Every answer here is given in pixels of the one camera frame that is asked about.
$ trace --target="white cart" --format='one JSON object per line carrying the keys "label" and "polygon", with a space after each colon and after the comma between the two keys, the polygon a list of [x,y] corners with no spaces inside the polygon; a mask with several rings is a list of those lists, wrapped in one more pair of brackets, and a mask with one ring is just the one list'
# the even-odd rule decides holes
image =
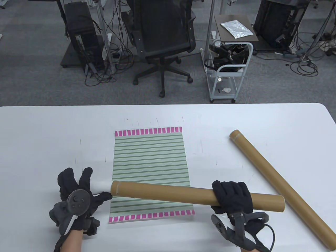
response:
{"label": "white cart", "polygon": [[[220,41],[220,39],[213,40],[212,43],[215,44],[217,41]],[[217,71],[206,68],[211,103],[214,102],[214,99],[231,99],[232,103],[236,102],[253,52],[253,45],[249,42],[228,42],[225,43],[225,45],[247,45],[249,48],[249,56],[246,64],[243,65],[223,65],[218,68]],[[210,51],[210,60],[208,61],[208,64],[212,67],[213,54],[214,53]],[[221,72],[223,68],[227,67],[237,67],[240,69],[237,72]],[[241,78],[238,86],[236,84],[235,77]]]}

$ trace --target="computer tower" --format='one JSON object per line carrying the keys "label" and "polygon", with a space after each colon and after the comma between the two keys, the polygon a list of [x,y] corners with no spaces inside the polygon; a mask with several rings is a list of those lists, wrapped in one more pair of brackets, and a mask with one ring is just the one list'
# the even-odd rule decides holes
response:
{"label": "computer tower", "polygon": [[309,0],[262,0],[253,29],[256,50],[289,51]]}
{"label": "computer tower", "polygon": [[103,48],[98,41],[87,3],[65,4],[64,13],[67,20],[67,33],[83,69],[88,63],[92,63],[97,71],[104,69],[104,61],[101,55]]}

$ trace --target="chair wheel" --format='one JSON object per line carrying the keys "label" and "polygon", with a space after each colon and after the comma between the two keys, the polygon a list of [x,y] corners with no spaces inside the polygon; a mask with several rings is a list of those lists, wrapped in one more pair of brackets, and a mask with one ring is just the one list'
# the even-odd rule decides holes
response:
{"label": "chair wheel", "polygon": [[165,96],[166,96],[166,92],[165,92],[165,91],[161,91],[161,92],[159,93],[159,96],[160,96],[161,98],[165,97]]}

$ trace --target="brown cardboard tube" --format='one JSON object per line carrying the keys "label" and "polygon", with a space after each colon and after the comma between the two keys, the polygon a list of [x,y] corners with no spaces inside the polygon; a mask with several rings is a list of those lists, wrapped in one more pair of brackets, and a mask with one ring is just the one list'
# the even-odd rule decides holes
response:
{"label": "brown cardboard tube", "polygon": [[[209,206],[219,206],[212,189],[113,181],[113,196],[162,200]],[[281,195],[251,194],[253,208],[262,211],[283,212],[285,200]]]}
{"label": "brown cardboard tube", "polygon": [[330,250],[335,250],[335,233],[274,169],[274,167],[271,166],[271,164],[256,150],[242,133],[239,132],[239,130],[233,131],[230,134],[230,138],[262,175],[264,175],[269,183],[285,197],[286,202],[294,209],[325,246]]}

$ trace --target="green striped sheet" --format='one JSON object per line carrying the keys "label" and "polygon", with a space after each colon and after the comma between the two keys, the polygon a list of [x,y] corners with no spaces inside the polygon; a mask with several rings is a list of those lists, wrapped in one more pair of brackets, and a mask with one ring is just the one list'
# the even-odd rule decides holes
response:
{"label": "green striped sheet", "polygon": [[[113,180],[190,186],[182,127],[116,131]],[[192,204],[113,197],[109,223],[192,214]]]}

